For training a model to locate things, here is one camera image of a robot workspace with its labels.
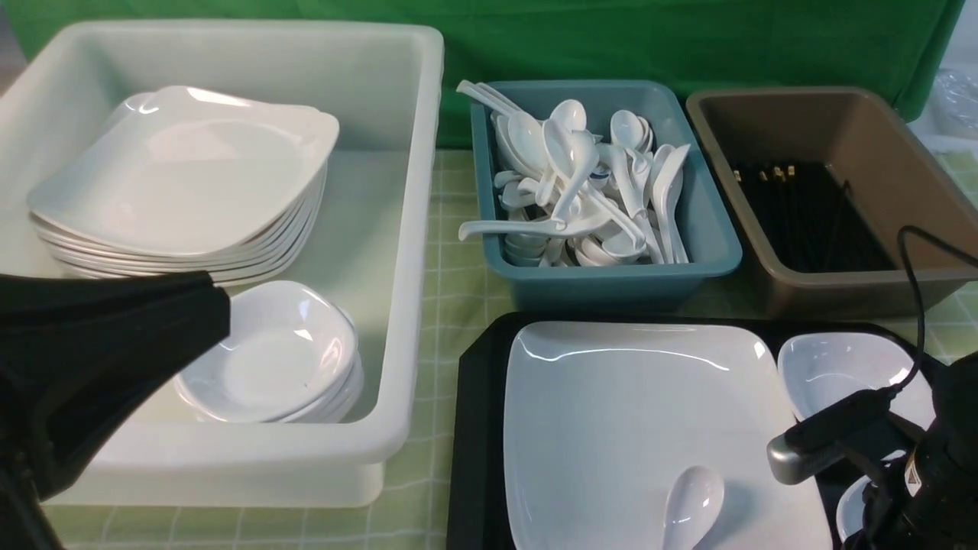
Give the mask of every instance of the green backdrop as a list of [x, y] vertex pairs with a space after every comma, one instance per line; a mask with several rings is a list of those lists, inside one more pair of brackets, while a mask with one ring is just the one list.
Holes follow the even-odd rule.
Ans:
[[641, 78], [704, 88], [849, 84], [919, 115], [964, 0], [6, 0], [32, 57], [94, 19], [417, 23], [445, 36], [438, 144], [469, 143], [459, 80]]

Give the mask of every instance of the stack of white bowls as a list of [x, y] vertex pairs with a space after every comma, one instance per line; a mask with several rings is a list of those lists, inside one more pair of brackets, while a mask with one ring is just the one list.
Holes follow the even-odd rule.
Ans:
[[254, 283], [305, 245], [338, 135], [311, 107], [187, 86], [139, 94], [30, 192], [30, 220], [82, 277], [203, 269], [222, 286]]
[[274, 281], [231, 299], [231, 336], [174, 384], [202, 421], [326, 424], [356, 404], [364, 371], [349, 316]]

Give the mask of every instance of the plastic bag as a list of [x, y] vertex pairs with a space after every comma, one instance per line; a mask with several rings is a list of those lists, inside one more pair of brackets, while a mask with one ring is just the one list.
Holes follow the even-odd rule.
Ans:
[[978, 82], [960, 70], [940, 69], [934, 79], [934, 96], [945, 117], [963, 128], [942, 128], [942, 133], [978, 139]]

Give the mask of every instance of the black tray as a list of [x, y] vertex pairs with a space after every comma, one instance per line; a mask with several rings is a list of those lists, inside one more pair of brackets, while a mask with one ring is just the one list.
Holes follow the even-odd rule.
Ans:
[[[913, 355], [916, 346], [869, 323], [760, 321], [665, 316], [607, 316], [595, 314], [510, 313], [493, 322], [459, 359], [459, 389], [455, 413], [452, 485], [449, 500], [448, 550], [514, 550], [506, 508], [503, 474], [503, 406], [510, 348], [516, 334], [540, 321], [664, 323], [724, 325], [748, 330], [761, 338], [777, 359], [790, 338], [820, 332], [861, 332], [890, 340]], [[927, 356], [921, 374], [931, 383], [942, 366]], [[843, 461], [828, 468], [816, 482], [828, 517], [834, 548], [841, 548], [835, 528], [835, 508], [850, 485], [862, 476]]]

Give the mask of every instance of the green checkered tablecloth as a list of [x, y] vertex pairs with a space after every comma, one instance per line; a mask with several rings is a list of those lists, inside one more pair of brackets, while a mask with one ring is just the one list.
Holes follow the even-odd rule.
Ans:
[[[940, 156], [978, 205], [978, 161]], [[506, 283], [490, 273], [478, 241], [458, 242], [477, 217], [470, 153], [437, 158], [428, 220], [418, 384], [411, 435], [388, 462], [385, 488], [353, 510], [56, 507], [48, 514], [78, 550], [422, 550], [443, 548], [459, 355], [490, 321], [511, 310]], [[755, 316], [736, 279], [706, 285], [682, 312]], [[934, 307], [928, 350], [951, 361], [978, 347], [978, 285]], [[886, 326], [912, 338], [910, 319]]]

